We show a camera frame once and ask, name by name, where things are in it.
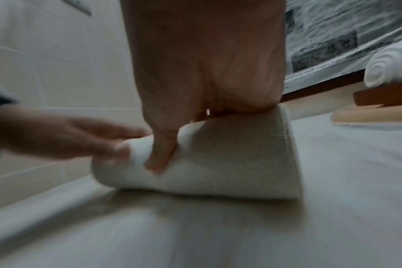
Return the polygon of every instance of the white countertop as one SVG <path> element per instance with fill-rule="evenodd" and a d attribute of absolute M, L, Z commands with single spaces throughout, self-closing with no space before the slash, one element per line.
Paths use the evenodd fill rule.
<path fill-rule="evenodd" d="M 117 192 L 90 178 L 0 210 L 0 267 L 402 267 L 402 132 L 293 121 L 305 196 Z"/>

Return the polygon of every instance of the folded towel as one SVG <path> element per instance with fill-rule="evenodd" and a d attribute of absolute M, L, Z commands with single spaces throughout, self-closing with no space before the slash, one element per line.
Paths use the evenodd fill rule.
<path fill-rule="evenodd" d="M 178 148 L 158 173 L 144 169 L 153 137 L 126 141 L 128 160 L 92 161 L 97 181 L 117 188 L 187 195 L 293 199 L 301 195 L 296 144 L 284 106 L 183 126 Z"/>
<path fill-rule="evenodd" d="M 367 87 L 402 82 L 402 41 L 389 45 L 370 59 L 364 74 Z"/>

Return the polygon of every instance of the person's left hand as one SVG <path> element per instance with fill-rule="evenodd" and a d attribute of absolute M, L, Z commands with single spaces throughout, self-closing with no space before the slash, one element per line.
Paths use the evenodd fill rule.
<path fill-rule="evenodd" d="M 54 159 L 96 156 L 127 158 L 122 140 L 149 133 L 104 120 L 41 113 L 16 105 L 0 106 L 0 149 Z"/>

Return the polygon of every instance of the hand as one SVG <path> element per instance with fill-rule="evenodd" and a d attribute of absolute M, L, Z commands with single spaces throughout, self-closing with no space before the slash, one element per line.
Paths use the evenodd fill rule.
<path fill-rule="evenodd" d="M 149 170 L 193 120 L 273 108 L 284 89 L 285 0 L 121 0 L 144 119 Z"/>
<path fill-rule="evenodd" d="M 16 105 L 0 106 L 0 149 L 54 159 L 96 156 L 127 158 L 121 140 L 148 133 L 107 121 L 41 113 Z"/>

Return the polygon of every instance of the towel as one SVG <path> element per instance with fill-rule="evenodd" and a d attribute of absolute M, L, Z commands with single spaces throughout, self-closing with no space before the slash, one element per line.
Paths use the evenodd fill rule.
<path fill-rule="evenodd" d="M 144 169 L 153 137 L 126 141 L 127 160 L 92 160 L 101 184 L 166 193 L 254 199 L 301 196 L 301 173 L 284 106 L 265 113 L 230 115 L 183 126 L 164 170 Z"/>
<path fill-rule="evenodd" d="M 364 74 L 367 87 L 402 82 L 402 41 L 389 45 L 370 59 Z"/>

